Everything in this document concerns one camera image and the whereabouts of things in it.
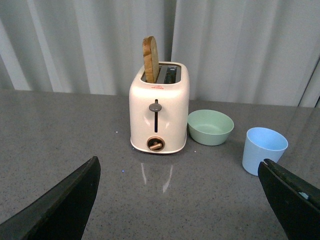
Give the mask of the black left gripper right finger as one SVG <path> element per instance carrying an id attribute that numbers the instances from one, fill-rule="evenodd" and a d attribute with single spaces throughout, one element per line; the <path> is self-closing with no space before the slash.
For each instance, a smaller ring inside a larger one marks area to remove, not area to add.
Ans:
<path id="1" fill-rule="evenodd" d="M 320 190 L 270 159 L 258 166 L 265 196 L 289 240 L 320 238 Z"/>

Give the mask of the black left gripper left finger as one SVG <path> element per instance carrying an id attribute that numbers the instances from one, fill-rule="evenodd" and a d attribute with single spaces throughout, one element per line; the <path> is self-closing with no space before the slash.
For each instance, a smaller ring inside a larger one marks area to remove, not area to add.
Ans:
<path id="1" fill-rule="evenodd" d="M 96 200 L 101 165 L 93 156 L 32 204 L 1 223 L 2 240 L 80 240 Z"/>

